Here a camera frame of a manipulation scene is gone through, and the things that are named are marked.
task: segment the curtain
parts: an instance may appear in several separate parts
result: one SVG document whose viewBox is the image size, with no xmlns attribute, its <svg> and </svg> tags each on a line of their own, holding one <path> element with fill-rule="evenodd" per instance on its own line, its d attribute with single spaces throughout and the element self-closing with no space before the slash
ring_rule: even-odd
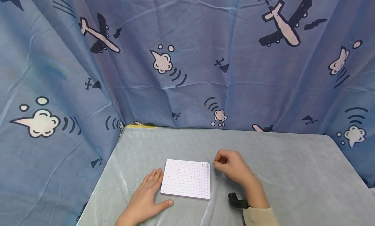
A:
<svg viewBox="0 0 375 226">
<path fill-rule="evenodd" d="M 127 124 L 329 135 L 374 187 L 374 12 L 0 0 L 2 222 L 75 225 Z"/>
</svg>

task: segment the hand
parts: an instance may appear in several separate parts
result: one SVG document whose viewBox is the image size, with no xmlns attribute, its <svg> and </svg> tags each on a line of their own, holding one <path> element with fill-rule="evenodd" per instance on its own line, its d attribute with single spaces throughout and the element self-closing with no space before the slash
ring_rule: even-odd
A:
<svg viewBox="0 0 375 226">
<path fill-rule="evenodd" d="M 242 186 L 255 178 L 241 155 L 237 151 L 219 150 L 213 160 L 215 169 L 226 174 L 231 180 Z"/>
<path fill-rule="evenodd" d="M 215 169 L 224 172 L 230 179 L 242 185 L 247 203 L 252 208 L 270 207 L 261 182 L 255 177 L 237 151 L 219 150 L 214 158 Z"/>
<path fill-rule="evenodd" d="M 136 226 L 173 204 L 170 199 L 159 204 L 155 203 L 155 194 L 162 184 L 163 174 L 160 168 L 158 171 L 154 169 L 151 174 L 146 175 L 131 197 L 128 206 L 119 216 L 116 226 Z"/>
</svg>

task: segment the sleeve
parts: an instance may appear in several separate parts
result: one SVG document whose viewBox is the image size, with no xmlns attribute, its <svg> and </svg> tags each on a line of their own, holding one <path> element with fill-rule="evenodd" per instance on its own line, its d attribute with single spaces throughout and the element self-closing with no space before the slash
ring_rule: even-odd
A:
<svg viewBox="0 0 375 226">
<path fill-rule="evenodd" d="M 279 226 L 272 208 L 256 209 L 249 207 L 243 209 L 243 217 L 246 226 Z"/>
</svg>

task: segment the table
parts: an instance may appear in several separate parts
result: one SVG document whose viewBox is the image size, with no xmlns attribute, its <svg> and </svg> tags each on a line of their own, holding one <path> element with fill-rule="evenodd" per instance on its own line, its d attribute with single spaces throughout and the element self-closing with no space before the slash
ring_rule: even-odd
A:
<svg viewBox="0 0 375 226">
<path fill-rule="evenodd" d="M 373 225 L 375 198 L 325 135 L 216 129 L 126 127 L 78 226 L 111 225 L 144 176 L 166 159 L 210 162 L 219 149 L 239 151 L 262 182 L 281 226 Z M 211 199 L 157 194 L 174 205 L 142 225 L 244 225 L 227 194 L 242 189 L 211 168 Z"/>
</svg>

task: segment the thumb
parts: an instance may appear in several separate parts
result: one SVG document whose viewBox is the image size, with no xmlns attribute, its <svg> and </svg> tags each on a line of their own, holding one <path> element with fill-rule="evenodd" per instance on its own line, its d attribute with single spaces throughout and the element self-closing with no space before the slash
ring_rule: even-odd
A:
<svg viewBox="0 0 375 226">
<path fill-rule="evenodd" d="M 225 170 L 225 164 L 221 164 L 218 161 L 213 161 L 213 166 L 215 167 L 215 169 L 217 169 L 221 172 L 224 172 L 224 170 Z"/>
<path fill-rule="evenodd" d="M 157 211 L 156 214 L 164 211 L 165 209 L 167 209 L 168 207 L 172 205 L 173 205 L 173 201 L 171 199 L 165 200 L 165 201 L 162 201 L 161 203 L 156 204 L 156 211 Z"/>
</svg>

